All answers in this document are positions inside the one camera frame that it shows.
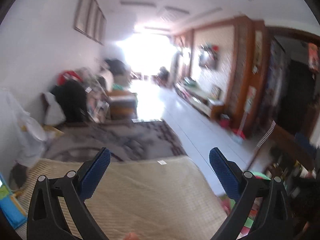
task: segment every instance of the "brown patterned rug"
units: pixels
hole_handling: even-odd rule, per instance
[[[43,158],[84,162],[92,159],[101,147],[112,153],[111,161],[150,160],[186,155],[181,142],[165,121],[110,122],[89,126],[65,127]]]

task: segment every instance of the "dark doorway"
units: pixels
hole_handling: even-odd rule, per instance
[[[308,66],[291,61],[289,65],[287,95],[281,101],[277,124],[295,135],[301,130],[307,106],[311,103],[315,90],[315,80]]]

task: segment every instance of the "person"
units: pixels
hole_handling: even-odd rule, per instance
[[[160,72],[158,73],[156,77],[156,83],[159,86],[166,86],[169,79],[169,71],[165,67],[160,68]]]

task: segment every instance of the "textured wall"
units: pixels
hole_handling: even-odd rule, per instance
[[[199,30],[195,32],[194,57],[191,77],[195,79],[200,88],[209,92],[212,85],[222,89],[221,99],[225,101],[230,81],[233,49],[234,49],[234,27],[226,26]],[[216,70],[208,70],[199,67],[200,45],[213,44],[219,46],[218,67]]]
[[[245,24],[239,25],[239,44],[238,44],[238,56],[235,70],[235,77],[233,86],[231,88],[230,101],[228,104],[228,114],[233,115],[236,106],[238,104],[238,98],[240,94],[240,89],[244,77],[245,63],[247,57],[247,26]]]

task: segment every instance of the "red poster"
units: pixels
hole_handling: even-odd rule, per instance
[[[309,69],[311,72],[319,72],[318,46],[313,43],[309,43]]]

